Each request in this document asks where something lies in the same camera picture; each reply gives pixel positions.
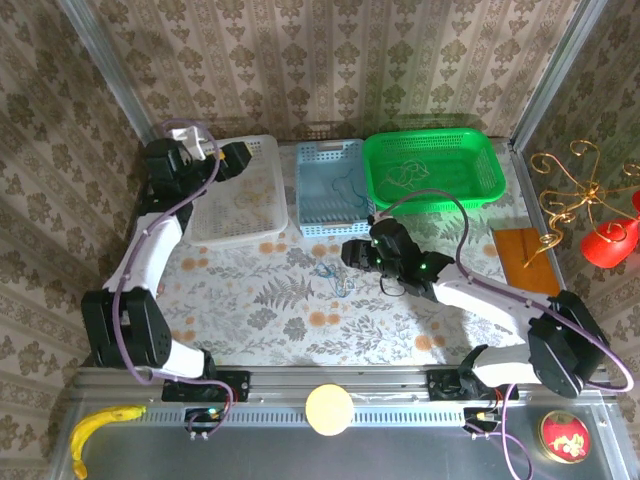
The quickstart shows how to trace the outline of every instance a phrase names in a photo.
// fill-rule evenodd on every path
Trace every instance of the wall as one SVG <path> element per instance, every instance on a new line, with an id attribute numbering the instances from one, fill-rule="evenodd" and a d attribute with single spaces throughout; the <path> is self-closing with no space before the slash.
<path id="1" fill-rule="evenodd" d="M 438 124 L 509 136 L 576 1 L 92 5 L 154 122 L 286 140 Z"/>
<path id="2" fill-rule="evenodd" d="M 525 149 L 525 158 L 537 151 L 569 160 L 569 143 L 587 138 L 602 149 L 597 176 L 607 188 L 640 185 L 640 178 L 622 173 L 625 162 L 640 163 L 640 4 L 610 0 L 568 77 Z M 568 161 L 572 172 L 588 178 L 592 158 Z M 569 183 L 532 172 L 536 190 L 550 185 L 569 192 Z M 633 213 L 631 194 L 638 189 L 607 197 L 613 206 Z M 595 222 L 616 215 L 594 207 Z M 583 299 L 608 335 L 611 345 L 640 380 L 640 247 L 614 269 L 603 270 L 582 257 L 579 246 L 590 231 L 584 209 L 566 226 L 566 238 L 556 253 L 569 288 Z M 619 397 L 624 417 L 640 454 L 640 388 Z"/>
<path id="3" fill-rule="evenodd" d="M 46 472 L 79 311 L 119 261 L 137 139 L 53 2 L 0 3 L 0 478 Z"/>

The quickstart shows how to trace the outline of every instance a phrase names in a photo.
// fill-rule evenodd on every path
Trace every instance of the gold metal decoration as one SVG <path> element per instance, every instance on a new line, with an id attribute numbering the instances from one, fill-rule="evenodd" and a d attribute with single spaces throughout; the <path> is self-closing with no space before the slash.
<path id="1" fill-rule="evenodd" d="M 578 181 L 555 155 L 542 152 L 536 153 L 531 157 L 531 167 L 536 172 L 543 175 L 551 173 L 552 164 L 548 159 L 552 159 L 554 162 L 556 162 L 560 170 L 562 170 L 562 173 L 564 173 L 567 178 L 575 185 L 575 191 L 568 193 L 560 192 L 558 190 L 545 189 L 539 195 L 538 202 L 540 203 L 540 208 L 549 215 L 548 224 L 551 233 L 547 233 L 546 235 L 542 235 L 540 237 L 540 243 L 542 245 L 536 250 L 529 261 L 525 263 L 525 268 L 527 268 L 531 264 L 531 262 L 537 255 L 555 247 L 562 241 L 562 239 L 564 238 L 564 232 L 557 226 L 557 224 L 568 224 L 573 222 L 576 219 L 575 210 L 584 205 L 586 205 L 587 207 L 587 215 L 589 216 L 589 222 L 591 223 L 593 231 L 600 238 L 609 243 L 617 243 L 623 241 L 627 237 L 627 231 L 619 223 L 612 222 L 609 224 L 606 233 L 611 233 L 613 228 L 619 228 L 622 230 L 622 238 L 612 240 L 611 238 L 602 235 L 598 231 L 597 226 L 593 221 L 593 213 L 591 211 L 593 205 L 602 205 L 603 207 L 608 208 L 612 212 L 615 212 L 625 218 L 635 220 L 635 217 L 632 217 L 625 212 L 622 212 L 617 208 L 609 205 L 607 202 L 605 202 L 605 198 L 609 193 L 622 192 L 625 190 L 631 190 L 633 188 L 640 188 L 640 185 L 631 185 L 629 187 L 614 188 L 610 190 L 604 189 L 596 179 L 598 164 L 600 163 L 600 148 L 598 148 L 597 145 L 591 143 L 590 141 L 582 139 L 572 141 L 570 144 L 570 148 L 571 153 L 573 153 L 576 157 L 584 157 L 590 150 L 596 152 L 596 160 L 593 165 L 593 169 L 591 170 L 591 176 L 588 180 L 582 182 Z M 640 177 L 640 164 L 625 163 L 622 167 L 622 171 L 629 177 Z M 572 200 L 575 201 L 567 205 L 564 201 L 560 200 L 560 198 L 562 197 L 572 198 Z"/>

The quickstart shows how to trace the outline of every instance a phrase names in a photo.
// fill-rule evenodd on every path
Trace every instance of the banana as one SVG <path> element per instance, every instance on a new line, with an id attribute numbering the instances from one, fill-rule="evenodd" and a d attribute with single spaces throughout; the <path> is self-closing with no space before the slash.
<path id="1" fill-rule="evenodd" d="M 119 405 L 107 407 L 84 417 L 71 432 L 70 449 L 73 473 L 80 480 L 87 478 L 87 467 L 82 461 L 82 447 L 98 428 L 108 423 L 127 422 L 142 416 L 147 411 L 143 405 Z"/>

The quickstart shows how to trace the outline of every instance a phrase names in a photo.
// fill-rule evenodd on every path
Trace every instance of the table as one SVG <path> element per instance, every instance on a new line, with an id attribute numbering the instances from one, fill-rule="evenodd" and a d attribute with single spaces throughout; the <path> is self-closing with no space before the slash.
<path id="1" fill-rule="evenodd" d="M 494 145 L 507 180 L 500 200 L 469 211 L 463 262 L 504 281 L 491 234 L 530 226 L 511 154 Z M 471 346 L 521 343 L 514 332 L 452 307 L 380 291 L 379 274 L 346 268 L 347 236 L 303 238 L 296 226 L 295 147 L 281 146 L 289 225 L 273 242 L 211 250 L 180 243 L 158 289 L 158 305 L 174 338 L 204 348 L 219 365 L 457 364 Z M 421 248 L 453 255 L 462 232 L 458 212 L 400 217 Z M 341 282 L 355 283 L 345 298 L 318 275 L 323 263 Z M 400 293 L 392 281 L 388 293 Z"/>

